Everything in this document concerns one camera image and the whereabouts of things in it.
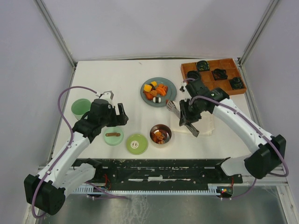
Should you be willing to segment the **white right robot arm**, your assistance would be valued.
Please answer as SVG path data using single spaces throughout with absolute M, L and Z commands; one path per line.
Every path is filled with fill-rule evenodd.
M 288 176 L 289 169 L 284 160 L 286 139 L 282 135 L 274 136 L 262 129 L 220 87 L 209 90 L 201 79 L 187 78 L 180 90 L 185 94 L 179 102 L 180 126 L 188 127 L 197 136 L 192 124 L 201 119 L 202 112 L 209 112 L 233 130 L 250 151 L 247 156 L 224 159 L 220 168 L 214 171 L 217 181 L 226 182 L 236 174 L 252 175 L 256 179 L 263 179 L 266 175 L 280 176 L 273 172 L 279 165 L 285 169 L 283 176 Z

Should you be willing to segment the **orange fried nugget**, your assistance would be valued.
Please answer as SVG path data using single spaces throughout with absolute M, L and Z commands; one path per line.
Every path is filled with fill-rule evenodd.
M 162 135 L 161 132 L 155 132 L 155 136 L 156 136 L 157 138 L 159 138 L 161 135 Z

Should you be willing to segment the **beige steel lunch bowl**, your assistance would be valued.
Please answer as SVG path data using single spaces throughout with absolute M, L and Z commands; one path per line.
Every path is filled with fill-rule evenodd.
M 151 135 L 150 133 L 155 133 L 155 132 L 161 132 L 161 133 L 164 133 L 165 135 L 167 135 L 167 142 L 165 144 L 158 144 L 158 140 L 156 142 L 154 142 L 152 139 L 151 139 Z M 157 146 L 157 147 L 164 147 L 166 146 L 168 143 L 170 143 L 170 140 L 172 138 L 172 132 L 171 132 L 171 129 L 164 125 L 164 124 L 157 124 L 155 126 L 153 126 L 149 132 L 149 136 L 150 136 L 150 139 L 151 139 L 151 142 Z

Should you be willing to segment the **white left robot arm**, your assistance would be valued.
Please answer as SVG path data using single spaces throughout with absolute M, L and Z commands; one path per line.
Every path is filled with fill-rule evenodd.
M 38 174 L 25 178 L 25 196 L 32 208 L 55 215 L 77 187 L 88 180 L 99 182 L 103 178 L 102 165 L 93 159 L 86 160 L 70 174 L 67 172 L 102 128 L 124 126 L 127 121 L 122 103 L 112 106 L 107 100 L 95 99 L 90 110 L 75 123 L 70 139 L 56 156 Z

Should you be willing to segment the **steel serving tongs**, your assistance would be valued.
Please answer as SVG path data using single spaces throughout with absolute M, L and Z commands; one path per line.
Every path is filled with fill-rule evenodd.
M 171 100 L 166 100 L 166 108 L 168 111 L 174 113 L 179 119 L 181 118 L 181 112 L 176 108 L 175 104 Z M 183 125 L 192 133 L 194 137 L 198 137 L 199 131 L 190 123 L 185 122 Z

